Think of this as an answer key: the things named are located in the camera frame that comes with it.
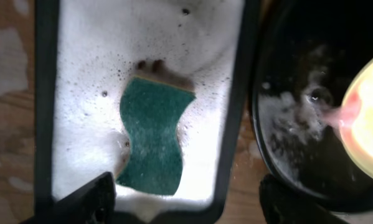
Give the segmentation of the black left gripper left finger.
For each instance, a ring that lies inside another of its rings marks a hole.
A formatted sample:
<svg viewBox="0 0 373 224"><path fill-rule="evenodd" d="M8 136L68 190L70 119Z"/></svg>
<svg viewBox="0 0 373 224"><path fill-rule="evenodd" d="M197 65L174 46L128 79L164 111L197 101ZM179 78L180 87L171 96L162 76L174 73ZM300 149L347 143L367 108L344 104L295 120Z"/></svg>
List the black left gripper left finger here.
<svg viewBox="0 0 373 224"><path fill-rule="evenodd" d="M111 172L104 172L53 207L21 224L98 224L110 223L115 206L115 183Z"/></svg>

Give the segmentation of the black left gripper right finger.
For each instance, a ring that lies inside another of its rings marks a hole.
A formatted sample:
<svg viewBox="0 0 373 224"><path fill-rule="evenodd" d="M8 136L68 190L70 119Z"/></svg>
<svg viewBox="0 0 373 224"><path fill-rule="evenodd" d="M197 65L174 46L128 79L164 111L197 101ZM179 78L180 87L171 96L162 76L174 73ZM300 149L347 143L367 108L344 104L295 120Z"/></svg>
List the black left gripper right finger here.
<svg viewBox="0 0 373 224"><path fill-rule="evenodd" d="M260 182L259 198L267 224L346 224L270 174Z"/></svg>

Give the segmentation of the green yellow sponge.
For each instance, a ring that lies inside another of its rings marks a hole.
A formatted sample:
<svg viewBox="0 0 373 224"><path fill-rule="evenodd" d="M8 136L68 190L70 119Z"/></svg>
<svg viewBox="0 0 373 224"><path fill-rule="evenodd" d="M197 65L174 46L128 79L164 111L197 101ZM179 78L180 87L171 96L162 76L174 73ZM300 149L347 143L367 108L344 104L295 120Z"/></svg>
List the green yellow sponge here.
<svg viewBox="0 0 373 224"><path fill-rule="evenodd" d="M177 125L195 100L191 91L141 77L132 78L120 100L130 156L116 183L155 195L174 195L183 163Z"/></svg>

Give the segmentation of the yellow plate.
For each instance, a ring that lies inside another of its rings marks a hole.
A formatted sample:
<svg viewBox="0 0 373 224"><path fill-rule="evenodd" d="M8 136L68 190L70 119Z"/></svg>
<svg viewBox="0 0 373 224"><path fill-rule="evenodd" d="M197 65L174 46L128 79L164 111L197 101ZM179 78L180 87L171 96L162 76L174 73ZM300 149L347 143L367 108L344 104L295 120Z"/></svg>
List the yellow plate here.
<svg viewBox="0 0 373 224"><path fill-rule="evenodd" d="M342 106L355 100L360 104L359 112L353 116L351 127L342 127L339 133L353 163L373 179L373 59L353 79Z"/></svg>

